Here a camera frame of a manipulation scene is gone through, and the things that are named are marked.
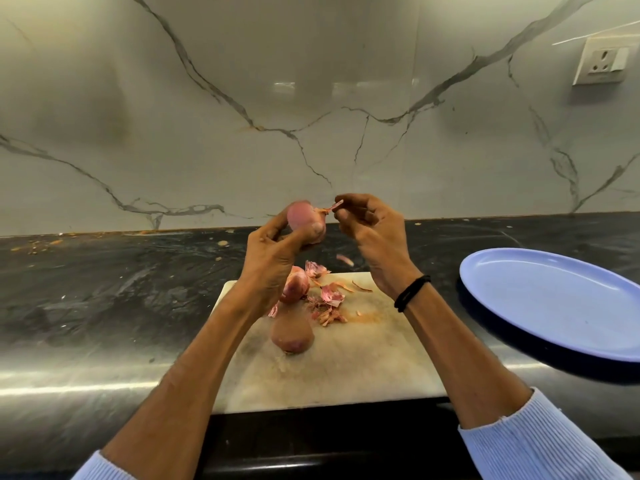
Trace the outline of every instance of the switch plate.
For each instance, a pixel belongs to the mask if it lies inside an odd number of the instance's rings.
[[[636,58],[640,35],[589,37],[573,85],[622,82]]]

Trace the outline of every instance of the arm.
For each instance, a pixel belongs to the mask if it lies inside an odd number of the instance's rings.
[[[371,195],[340,199],[340,229],[355,238],[375,283],[395,300],[422,275],[409,257],[404,218]],[[629,478],[540,391],[503,366],[430,283],[404,314],[440,375],[484,478]]]
[[[140,409],[76,478],[193,478],[220,382],[251,325],[280,297],[300,248],[322,226],[280,238],[286,211],[249,236],[242,275]]]

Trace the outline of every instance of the blue plate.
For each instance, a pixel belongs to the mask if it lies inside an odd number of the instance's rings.
[[[460,278],[494,314],[541,339],[640,362],[640,286],[616,273],[558,254],[496,248],[467,256]]]

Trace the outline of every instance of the light blue sleeve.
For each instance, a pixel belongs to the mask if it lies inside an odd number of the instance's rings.
[[[631,479],[535,388],[520,411],[460,434],[484,480]]]
[[[136,480],[123,469],[117,468],[99,451],[76,472],[72,480]]]

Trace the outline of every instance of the black wristband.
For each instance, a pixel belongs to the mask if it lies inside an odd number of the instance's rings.
[[[398,313],[404,312],[404,309],[409,304],[409,302],[413,299],[414,296],[418,294],[418,291],[422,289],[425,283],[430,283],[431,277],[427,274],[421,276],[416,281],[412,282],[409,286],[407,286],[406,290],[398,295],[394,306],[397,308]]]

